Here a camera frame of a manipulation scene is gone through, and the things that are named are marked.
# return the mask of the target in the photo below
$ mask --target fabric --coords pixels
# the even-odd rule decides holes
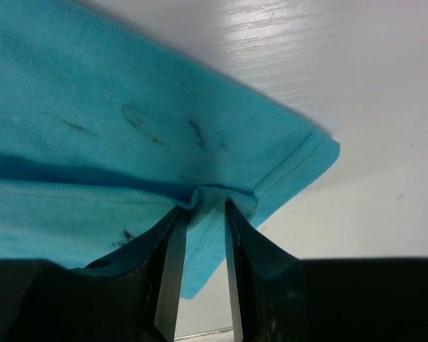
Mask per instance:
[[[225,256],[223,203],[257,226],[338,144],[250,89],[62,0],[0,0],[0,258],[82,267],[192,210],[182,296]]]

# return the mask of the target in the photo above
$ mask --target white surface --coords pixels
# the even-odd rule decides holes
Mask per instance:
[[[428,255],[428,0],[98,0],[341,143],[261,229],[301,258]],[[177,335],[231,324],[225,266]]]

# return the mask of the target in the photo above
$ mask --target blue towel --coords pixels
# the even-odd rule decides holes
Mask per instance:
[[[257,226],[338,144],[291,110],[63,0],[0,0],[0,258],[85,266],[192,211],[181,296],[225,256],[223,203]]]

